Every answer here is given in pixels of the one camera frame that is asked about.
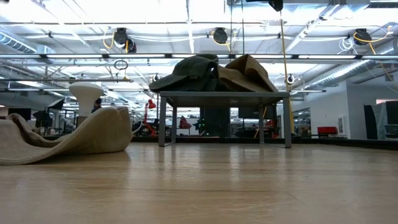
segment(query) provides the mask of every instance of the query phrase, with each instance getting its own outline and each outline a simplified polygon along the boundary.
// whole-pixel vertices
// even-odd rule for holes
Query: tan fabric
[[[101,108],[72,134],[56,141],[43,139],[25,120],[12,116],[0,120],[0,164],[29,164],[56,154],[118,152],[128,146],[131,138],[127,108]]]
[[[269,80],[267,70],[250,55],[243,55],[233,60],[225,68],[219,66],[218,77],[233,91],[278,91]]]

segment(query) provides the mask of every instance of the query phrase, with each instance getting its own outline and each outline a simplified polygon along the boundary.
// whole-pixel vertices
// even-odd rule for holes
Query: wooden floor
[[[132,143],[0,166],[0,223],[391,223],[398,152]]]

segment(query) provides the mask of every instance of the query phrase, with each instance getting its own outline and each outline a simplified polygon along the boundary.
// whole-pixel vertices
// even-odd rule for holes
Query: table leg
[[[159,118],[159,146],[165,146],[166,138],[166,106],[167,100],[165,96],[160,98],[160,118]]]
[[[177,138],[177,107],[173,107],[173,121],[172,121],[172,144]]]
[[[290,102],[289,98],[284,98],[284,132],[285,148],[292,147],[292,128],[290,127]]]
[[[260,144],[264,143],[264,117],[262,114],[264,113],[264,106],[261,105],[259,107],[259,139]]]

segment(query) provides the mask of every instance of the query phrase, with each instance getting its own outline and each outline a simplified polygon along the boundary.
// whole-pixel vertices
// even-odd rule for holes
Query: table
[[[290,127],[289,92],[253,93],[253,92],[194,92],[194,91],[162,91],[160,92],[159,146],[165,144],[166,107],[173,107],[172,142],[177,138],[177,108],[178,107],[259,107],[259,138],[264,143],[263,107],[283,100],[285,147],[292,147]]]

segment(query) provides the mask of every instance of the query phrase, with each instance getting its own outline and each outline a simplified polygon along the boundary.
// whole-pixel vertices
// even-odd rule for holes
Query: person
[[[101,98],[98,98],[95,102],[94,102],[94,108],[91,110],[91,113],[94,113],[96,110],[101,108],[101,103],[102,100]]]

